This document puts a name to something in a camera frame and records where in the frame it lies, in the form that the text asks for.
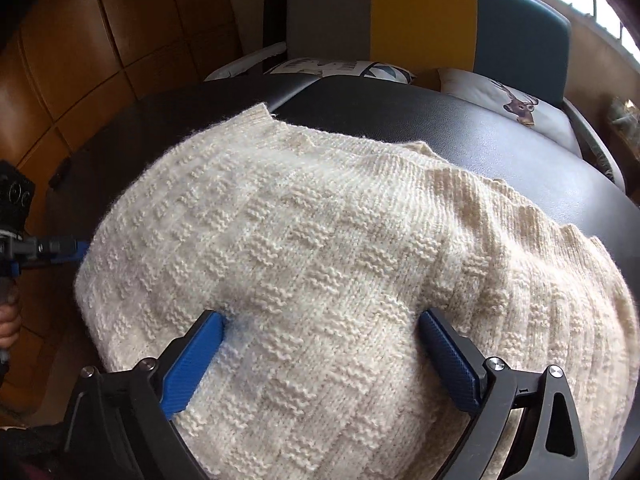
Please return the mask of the person's left hand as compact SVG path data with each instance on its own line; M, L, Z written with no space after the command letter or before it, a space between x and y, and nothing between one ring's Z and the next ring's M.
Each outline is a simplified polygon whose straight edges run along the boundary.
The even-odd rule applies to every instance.
M0 306L0 348L9 350L20 336L22 326L20 300L9 296Z

